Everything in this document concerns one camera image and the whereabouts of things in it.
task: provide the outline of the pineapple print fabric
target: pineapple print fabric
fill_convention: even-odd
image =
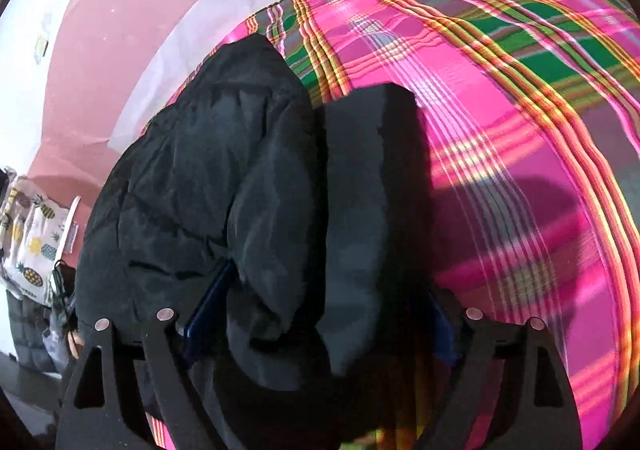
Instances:
[[[0,216],[0,284],[18,299],[26,295],[50,306],[49,276],[68,210],[26,177],[8,174]]]

